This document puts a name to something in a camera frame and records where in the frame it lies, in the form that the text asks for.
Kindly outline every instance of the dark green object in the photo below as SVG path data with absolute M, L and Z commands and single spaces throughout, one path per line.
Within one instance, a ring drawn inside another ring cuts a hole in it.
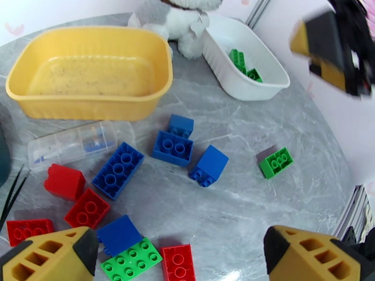
M 234 65 L 244 74 L 246 75 L 246 65 L 245 65 L 245 57 L 243 52 L 239 52 L 236 49 L 231 50 L 229 53 L 229 58 L 234 63 Z
M 4 185 L 10 173 L 10 152 L 0 125 L 0 186 Z
M 251 78 L 252 80 L 255 80 L 255 81 L 257 81 L 257 82 L 263 82 L 263 80 L 261 79 L 259 73 L 256 71 L 255 68 L 253 68 L 252 70 L 249 70 L 249 71 L 247 72 L 247 76 L 248 76 L 249 78 Z
M 101 267 L 111 281 L 129 281 L 163 258 L 148 238 L 104 262 Z
M 259 163 L 264 176 L 270 179 L 280 172 L 284 171 L 289 165 L 293 163 L 293 159 L 286 148 L 283 148 L 276 153 L 266 157 Z

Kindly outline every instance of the white wall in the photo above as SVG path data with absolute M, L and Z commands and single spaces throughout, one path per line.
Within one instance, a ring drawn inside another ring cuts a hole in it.
M 355 183 L 375 181 L 375 101 L 346 96 L 308 71 L 308 60 L 293 55 L 289 39 L 296 23 L 322 9 L 326 0 L 273 0 L 255 28 L 284 61 L 322 111 L 355 176 Z
M 144 0 L 0 0 L 0 46 L 57 24 L 133 12 Z M 246 20 L 257 0 L 225 0 L 220 14 Z

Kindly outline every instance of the gray marble table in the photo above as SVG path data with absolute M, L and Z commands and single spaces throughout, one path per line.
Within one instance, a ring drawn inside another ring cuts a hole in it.
M 64 24 L 125 25 L 129 15 L 111 15 Z M 5 92 L 5 79 L 26 44 L 38 33 L 0 47 L 0 121 L 11 148 L 11 179 L 27 162 L 27 143 L 37 137 L 85 124 L 84 121 L 27 118 Z M 331 233 L 354 185 L 349 166 L 322 114 L 297 80 L 266 102 L 239 102 L 219 86 L 203 58 L 185 60 L 177 52 L 174 81 L 157 110 L 139 122 L 114 122 L 120 141 L 146 154 L 143 165 L 102 225 L 128 214 L 156 247 L 191 243 L 199 281 L 268 280 L 263 236 L 274 224 Z M 229 156 L 218 182 L 202 188 L 187 170 L 149 157 L 157 131 L 171 113 L 195 120 L 193 161 L 213 144 Z M 266 180 L 256 154 L 277 145 L 287 147 L 294 164 Z M 75 162 L 90 181 L 106 157 Z M 50 218 L 56 230 L 67 229 L 63 217 L 71 202 L 43 187 L 47 173 L 31 173 L 9 219 Z M 0 207 L 11 181 L 0 188 Z M 7 231 L 0 253 L 8 249 Z M 97 267 L 96 281 L 107 280 Z M 161 266 L 137 280 L 162 281 Z

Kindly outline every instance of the plush toy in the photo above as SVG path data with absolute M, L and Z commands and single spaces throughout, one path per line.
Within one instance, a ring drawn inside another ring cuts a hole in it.
M 206 11 L 219 8 L 223 0 L 146 0 L 129 18 L 128 26 L 176 40 L 187 59 L 201 56 L 202 33 L 209 26 Z

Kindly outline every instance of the clear plastic box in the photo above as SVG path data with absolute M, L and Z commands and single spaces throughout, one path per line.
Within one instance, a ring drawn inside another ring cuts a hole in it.
M 89 155 L 108 153 L 117 148 L 112 123 L 101 121 L 54 133 L 27 145 L 29 168 L 44 170 L 52 163 L 66 164 Z

